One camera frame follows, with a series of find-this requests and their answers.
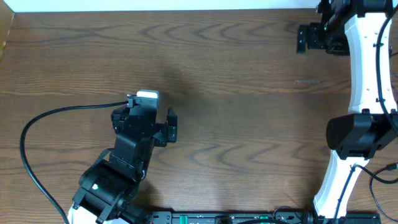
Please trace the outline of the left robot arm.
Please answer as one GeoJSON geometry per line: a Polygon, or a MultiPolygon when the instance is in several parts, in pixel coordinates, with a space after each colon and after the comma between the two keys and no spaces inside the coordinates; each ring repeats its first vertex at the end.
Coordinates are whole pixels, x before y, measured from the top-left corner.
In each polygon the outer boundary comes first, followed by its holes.
{"type": "Polygon", "coordinates": [[[177,140],[178,118],[169,109],[164,123],[157,123],[152,106],[123,106],[111,114],[116,133],[114,147],[103,151],[79,179],[68,214],[70,223],[106,223],[119,218],[128,223],[146,219],[131,202],[146,178],[152,151],[177,140]]]}

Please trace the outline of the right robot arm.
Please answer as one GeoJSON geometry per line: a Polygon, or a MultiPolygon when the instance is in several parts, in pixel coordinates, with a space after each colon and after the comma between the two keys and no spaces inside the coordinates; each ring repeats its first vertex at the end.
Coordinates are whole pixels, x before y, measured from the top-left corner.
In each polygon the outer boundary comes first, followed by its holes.
{"type": "Polygon", "coordinates": [[[377,151],[397,137],[397,103],[389,64],[393,0],[323,0],[320,22],[301,25],[297,52],[323,49],[348,56],[351,98],[348,114],[329,120],[326,141],[330,160],[312,209],[301,223],[379,223],[376,213],[350,213],[347,204],[360,173],[377,151]]]}

